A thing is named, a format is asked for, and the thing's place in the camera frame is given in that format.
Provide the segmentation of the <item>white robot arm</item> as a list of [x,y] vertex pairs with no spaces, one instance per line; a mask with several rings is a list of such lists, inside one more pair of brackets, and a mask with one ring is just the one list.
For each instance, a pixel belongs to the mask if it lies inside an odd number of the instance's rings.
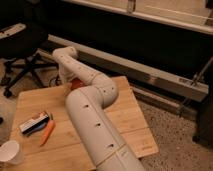
[[118,98],[116,83],[106,74],[79,62],[76,56],[74,47],[53,51],[62,73],[70,72],[84,83],[68,94],[66,109],[96,170],[145,171],[104,111]]

